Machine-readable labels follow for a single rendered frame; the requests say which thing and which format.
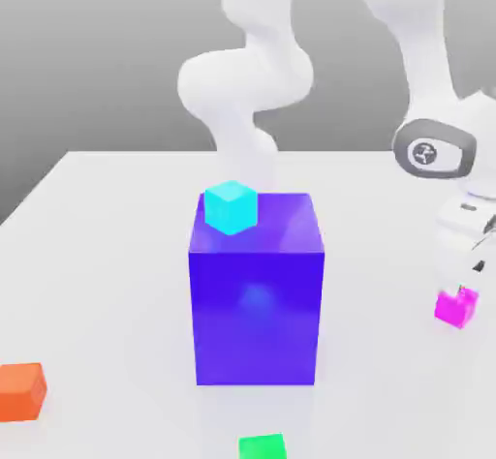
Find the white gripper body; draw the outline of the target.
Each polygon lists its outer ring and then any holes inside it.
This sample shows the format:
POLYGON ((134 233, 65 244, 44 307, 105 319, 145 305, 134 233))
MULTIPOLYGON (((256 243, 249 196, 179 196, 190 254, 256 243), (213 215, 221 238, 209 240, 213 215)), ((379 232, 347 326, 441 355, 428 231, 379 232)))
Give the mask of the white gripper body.
POLYGON ((434 256, 442 290, 496 288, 496 231, 475 238, 441 229, 434 256))

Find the small magenta cube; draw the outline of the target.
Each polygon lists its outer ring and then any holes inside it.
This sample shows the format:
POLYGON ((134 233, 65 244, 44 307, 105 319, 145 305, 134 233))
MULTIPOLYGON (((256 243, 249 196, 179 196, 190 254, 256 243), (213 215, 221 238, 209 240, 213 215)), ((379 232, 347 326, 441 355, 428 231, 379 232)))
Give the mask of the small magenta cube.
POLYGON ((434 316, 447 324, 462 329, 475 314, 479 294, 460 287, 455 296, 444 291, 438 295, 434 316))

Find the small cyan cube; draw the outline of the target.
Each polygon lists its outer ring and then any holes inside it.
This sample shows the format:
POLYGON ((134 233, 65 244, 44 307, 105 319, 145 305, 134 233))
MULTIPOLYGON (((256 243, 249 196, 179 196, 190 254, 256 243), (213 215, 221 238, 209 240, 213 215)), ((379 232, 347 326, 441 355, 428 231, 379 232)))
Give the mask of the small cyan cube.
POLYGON ((205 190, 205 222, 226 235, 235 235, 258 223, 258 193, 237 181, 205 190))

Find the small green cube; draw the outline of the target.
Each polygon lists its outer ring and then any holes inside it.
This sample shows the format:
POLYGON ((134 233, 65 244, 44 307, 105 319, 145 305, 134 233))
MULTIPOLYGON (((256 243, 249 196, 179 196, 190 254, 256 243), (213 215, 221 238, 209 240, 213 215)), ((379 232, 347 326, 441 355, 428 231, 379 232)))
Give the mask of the small green cube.
POLYGON ((238 440, 239 459, 288 459, 281 433, 238 440))

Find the small orange cube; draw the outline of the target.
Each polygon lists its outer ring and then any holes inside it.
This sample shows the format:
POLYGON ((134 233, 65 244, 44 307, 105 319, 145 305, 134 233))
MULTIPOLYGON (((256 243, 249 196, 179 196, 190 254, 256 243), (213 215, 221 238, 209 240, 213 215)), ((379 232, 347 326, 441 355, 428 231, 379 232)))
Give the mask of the small orange cube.
POLYGON ((41 363, 0 365, 0 422, 36 420, 46 395, 41 363))

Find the large blue box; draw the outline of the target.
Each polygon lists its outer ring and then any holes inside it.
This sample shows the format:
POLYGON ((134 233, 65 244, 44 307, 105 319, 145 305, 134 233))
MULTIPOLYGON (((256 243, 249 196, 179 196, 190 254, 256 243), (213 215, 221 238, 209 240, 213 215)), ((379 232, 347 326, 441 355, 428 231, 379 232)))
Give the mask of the large blue box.
POLYGON ((188 251, 199 385, 315 381, 325 246, 307 194, 261 194, 236 235, 198 204, 188 251))

